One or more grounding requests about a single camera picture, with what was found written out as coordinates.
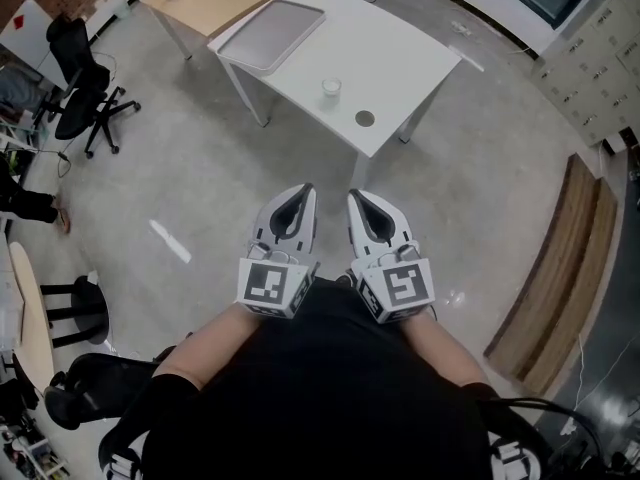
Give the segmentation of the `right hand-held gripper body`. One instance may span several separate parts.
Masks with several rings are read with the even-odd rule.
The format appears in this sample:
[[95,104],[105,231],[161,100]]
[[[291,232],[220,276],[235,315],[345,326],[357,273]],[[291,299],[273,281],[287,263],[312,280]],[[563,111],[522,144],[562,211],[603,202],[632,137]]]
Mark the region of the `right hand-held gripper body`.
[[351,270],[356,290],[378,324],[410,318],[434,302],[430,263],[415,240],[355,259]]

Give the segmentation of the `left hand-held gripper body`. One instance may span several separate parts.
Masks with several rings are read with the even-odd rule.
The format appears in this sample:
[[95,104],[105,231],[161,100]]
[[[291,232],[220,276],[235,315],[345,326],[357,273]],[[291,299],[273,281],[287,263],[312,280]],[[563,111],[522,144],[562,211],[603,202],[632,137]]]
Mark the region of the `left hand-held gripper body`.
[[319,266],[308,253],[251,240],[247,255],[239,262],[236,301],[258,316],[293,319]]

